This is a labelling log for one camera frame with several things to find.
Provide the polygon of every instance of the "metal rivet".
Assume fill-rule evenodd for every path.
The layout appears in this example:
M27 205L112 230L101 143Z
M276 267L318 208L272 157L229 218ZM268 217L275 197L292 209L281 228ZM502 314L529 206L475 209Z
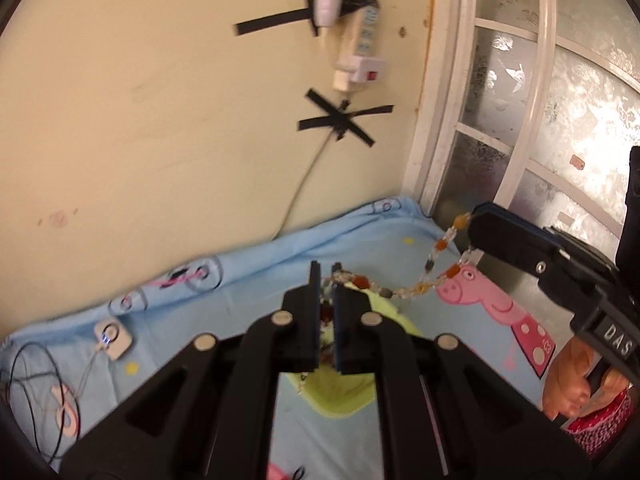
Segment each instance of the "metal rivet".
M443 350L455 350L458 348L458 338L451 334L442 334L438 338L438 346Z
M285 326L293 321L293 314L288 310L279 310L271 316L271 322L277 326Z
M378 326L382 323L382 316L377 312L365 312L360 316L360 321L365 326Z
M193 345L200 352L211 350L216 345L216 338L211 334L200 334L193 340Z

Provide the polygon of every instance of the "red cloth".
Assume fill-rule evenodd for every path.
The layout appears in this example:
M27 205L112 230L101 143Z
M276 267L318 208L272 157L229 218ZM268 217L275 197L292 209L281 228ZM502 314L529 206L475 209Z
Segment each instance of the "red cloth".
M609 406L576 419L565 431L593 460L620 434L632 414L631 397L625 390Z

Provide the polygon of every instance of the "human hand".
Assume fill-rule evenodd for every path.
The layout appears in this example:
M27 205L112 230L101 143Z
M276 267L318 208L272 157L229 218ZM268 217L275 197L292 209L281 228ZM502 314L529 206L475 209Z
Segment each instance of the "human hand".
M567 418L587 416L606 408L629 386L629 381L619 371L610 368L602 378L600 394L589 402L591 389L584 378L593 363L593 349L577 337L562 348L549 367L542 394L542 409L554 420L562 414Z

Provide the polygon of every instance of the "yellow dot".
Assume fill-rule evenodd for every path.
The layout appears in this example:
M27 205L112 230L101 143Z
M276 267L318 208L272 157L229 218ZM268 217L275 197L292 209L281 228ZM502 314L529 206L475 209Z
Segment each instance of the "yellow dot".
M124 367L124 371L127 375L135 375L138 373L138 370L140 370L140 365L135 361L127 363Z

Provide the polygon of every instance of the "wall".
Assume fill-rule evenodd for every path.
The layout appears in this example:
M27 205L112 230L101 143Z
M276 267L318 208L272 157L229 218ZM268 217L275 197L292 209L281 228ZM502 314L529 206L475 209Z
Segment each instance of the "wall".
M380 0L382 84L331 143L289 228L398 192L429 0ZM337 102L308 23L235 37L303 0L23 0L0 38L0 333L107 299L200 254L267 240ZM402 38L399 29L404 27Z

